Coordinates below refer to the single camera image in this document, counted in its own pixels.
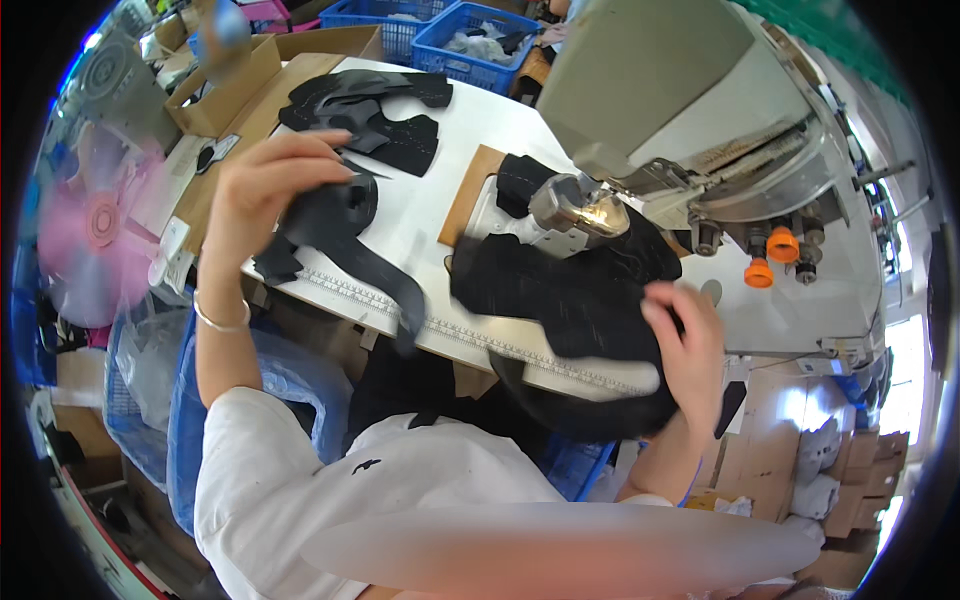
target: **wooden board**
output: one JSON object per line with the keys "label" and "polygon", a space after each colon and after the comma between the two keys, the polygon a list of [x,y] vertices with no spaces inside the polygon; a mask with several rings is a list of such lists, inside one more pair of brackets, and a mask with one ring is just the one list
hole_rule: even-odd
{"label": "wooden board", "polygon": [[217,177],[221,166],[236,159],[245,150],[260,140],[266,139],[279,125],[277,113],[290,104],[287,97],[293,88],[308,79],[325,75],[340,64],[344,55],[340,54],[300,54],[274,75],[266,85],[251,98],[246,106],[229,124],[224,136],[230,133],[240,135],[227,158],[216,162],[203,175],[190,181],[174,208],[174,215],[190,226],[183,248],[194,254],[200,254],[201,245],[206,236],[206,225],[210,216],[210,204],[217,188]]}
{"label": "wooden board", "polygon": [[484,146],[483,144],[477,146],[473,160],[470,161],[467,172],[460,182],[457,195],[453,198],[453,204],[450,205],[450,210],[446,213],[444,226],[440,229],[440,235],[437,236],[438,242],[450,247],[457,243],[457,240],[460,239],[467,228],[470,214],[473,213],[473,208],[477,204],[477,198],[480,196],[480,189],[483,187],[484,181],[490,175],[496,175],[497,171],[500,170],[500,163],[506,156],[505,153],[490,146]]}

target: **white shirt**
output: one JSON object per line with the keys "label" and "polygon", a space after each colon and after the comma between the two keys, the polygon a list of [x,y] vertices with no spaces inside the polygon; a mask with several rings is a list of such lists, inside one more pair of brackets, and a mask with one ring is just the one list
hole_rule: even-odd
{"label": "white shirt", "polygon": [[204,424],[194,536],[227,594],[354,600],[367,584],[300,557],[323,528],[418,508],[564,502],[513,440],[445,418],[408,429],[414,416],[372,425],[325,466],[282,402],[249,388],[220,396]]}

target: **industrial sewing machine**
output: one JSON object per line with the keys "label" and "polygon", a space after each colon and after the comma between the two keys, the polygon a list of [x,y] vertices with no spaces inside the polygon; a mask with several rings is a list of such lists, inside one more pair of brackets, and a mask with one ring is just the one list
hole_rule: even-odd
{"label": "industrial sewing machine", "polygon": [[741,7],[594,0],[537,110],[582,174],[538,192],[528,221],[542,230],[527,240],[603,243],[622,199],[690,231],[683,280],[714,280],[728,353],[800,356],[814,374],[882,351],[873,212],[842,113]]}

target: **white table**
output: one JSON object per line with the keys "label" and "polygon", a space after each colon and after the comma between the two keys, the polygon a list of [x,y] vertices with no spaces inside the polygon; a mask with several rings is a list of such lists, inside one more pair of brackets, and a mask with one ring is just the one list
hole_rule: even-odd
{"label": "white table", "polygon": [[[411,72],[393,64],[348,58],[334,72],[347,69]],[[420,348],[489,371],[487,348],[526,361],[526,380],[561,393],[604,399],[643,394],[649,381],[646,363],[600,359],[562,360],[550,351],[539,324],[518,319],[480,317],[464,310],[449,294],[444,257],[449,246],[437,235],[479,144],[505,153],[530,155],[557,171],[575,173],[573,163],[532,108],[468,84],[453,82],[447,108],[427,108],[413,98],[383,103],[386,116],[403,120],[427,114],[440,124],[440,146],[430,170],[417,178],[364,156],[349,153],[361,166],[391,177],[377,178],[379,199],[373,223],[359,237],[371,250],[413,277],[427,299],[427,322]],[[274,135],[289,130],[280,126]],[[277,289],[380,333],[396,332],[396,304],[379,290],[348,276],[311,248],[297,251],[304,269],[298,279]],[[251,260],[248,276],[262,278]]]}

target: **silver bracelet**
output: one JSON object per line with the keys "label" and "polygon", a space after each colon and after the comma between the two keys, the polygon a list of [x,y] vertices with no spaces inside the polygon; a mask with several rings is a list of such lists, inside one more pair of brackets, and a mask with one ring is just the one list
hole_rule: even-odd
{"label": "silver bracelet", "polygon": [[206,326],[216,329],[221,333],[240,333],[241,331],[247,331],[250,329],[248,327],[248,325],[250,325],[250,305],[247,304],[247,301],[243,300],[242,298],[240,301],[243,302],[244,311],[246,311],[243,322],[240,325],[224,327],[223,325],[217,325],[216,323],[212,322],[210,318],[204,314],[203,310],[200,309],[200,290],[198,289],[193,291],[193,311],[197,313],[197,316],[200,317],[200,320],[203,321]]}

